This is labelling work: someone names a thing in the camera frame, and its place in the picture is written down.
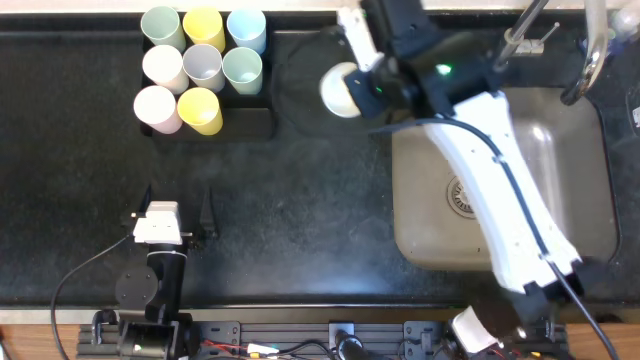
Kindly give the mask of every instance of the black countertop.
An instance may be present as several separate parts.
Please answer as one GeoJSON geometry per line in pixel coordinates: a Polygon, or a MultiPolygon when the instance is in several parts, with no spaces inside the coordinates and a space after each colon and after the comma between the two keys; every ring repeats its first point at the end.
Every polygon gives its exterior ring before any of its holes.
{"type": "MultiPolygon", "coordinates": [[[[301,21],[307,28],[331,22],[301,21]]],[[[438,15],[445,28],[498,39],[512,14],[438,15]]],[[[532,36],[563,26],[541,58],[512,61],[510,86],[560,87],[583,58],[582,16],[544,15],[532,36]]],[[[274,27],[281,19],[271,18],[274,27]]],[[[300,34],[272,44],[275,61],[300,34]]],[[[393,239],[388,136],[309,137],[280,119],[263,143],[156,143],[132,112],[143,56],[137,16],[0,18],[0,305],[46,305],[71,268],[122,237],[120,218],[151,184],[193,216],[213,190],[221,238],[190,253],[185,307],[233,304],[451,306],[490,273],[420,269],[393,239]]],[[[589,93],[603,119],[619,250],[589,295],[640,301],[640,46],[610,61],[589,93]]],[[[123,269],[146,250],[122,245],[68,282],[60,304],[114,305],[123,269]]]]}

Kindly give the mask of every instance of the faucet handle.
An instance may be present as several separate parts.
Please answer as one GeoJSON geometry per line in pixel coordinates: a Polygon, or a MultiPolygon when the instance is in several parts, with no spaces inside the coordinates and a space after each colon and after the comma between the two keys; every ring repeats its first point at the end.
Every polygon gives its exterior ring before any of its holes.
{"type": "Polygon", "coordinates": [[[544,53],[544,43],[549,39],[549,36],[554,33],[560,27],[560,23],[556,22],[549,32],[547,32],[542,39],[525,39],[522,40],[518,48],[516,49],[516,56],[530,56],[530,55],[542,55],[544,53]]]}

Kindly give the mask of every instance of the wooden floor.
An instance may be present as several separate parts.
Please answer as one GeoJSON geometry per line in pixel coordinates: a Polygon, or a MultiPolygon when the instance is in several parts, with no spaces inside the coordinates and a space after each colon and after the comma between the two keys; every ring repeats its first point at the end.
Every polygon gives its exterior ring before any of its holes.
{"type": "MultiPolygon", "coordinates": [[[[603,325],[620,359],[640,359],[640,325],[603,325]]],[[[71,359],[75,359],[78,325],[59,326],[62,344],[71,359]]],[[[11,360],[59,359],[49,325],[0,326],[3,345],[11,360]]],[[[586,324],[569,325],[570,347],[579,360],[608,359],[604,347],[586,324]]]]}

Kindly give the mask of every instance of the faucet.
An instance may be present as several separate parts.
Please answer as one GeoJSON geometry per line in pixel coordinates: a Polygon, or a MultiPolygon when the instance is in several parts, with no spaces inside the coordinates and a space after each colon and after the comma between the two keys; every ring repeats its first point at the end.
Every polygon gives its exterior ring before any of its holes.
{"type": "MultiPolygon", "coordinates": [[[[549,0],[533,0],[515,26],[505,32],[506,44],[496,59],[494,65],[496,71],[506,68],[507,60],[515,53],[518,45],[524,40],[525,33],[548,2],[549,0]]],[[[596,81],[607,57],[609,26],[605,0],[584,0],[584,10],[587,19],[587,54],[580,74],[560,96],[560,100],[565,105],[573,105],[584,96],[596,81]]]]}

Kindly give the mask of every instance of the green light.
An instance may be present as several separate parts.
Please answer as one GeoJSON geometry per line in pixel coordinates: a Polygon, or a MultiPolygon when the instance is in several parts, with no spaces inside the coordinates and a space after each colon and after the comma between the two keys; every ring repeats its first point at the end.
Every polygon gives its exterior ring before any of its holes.
{"type": "Polygon", "coordinates": [[[438,64],[438,65],[436,65],[436,70],[438,71],[438,73],[440,73],[440,75],[447,76],[447,75],[449,75],[451,73],[453,68],[451,66],[449,66],[449,65],[438,64]]]}

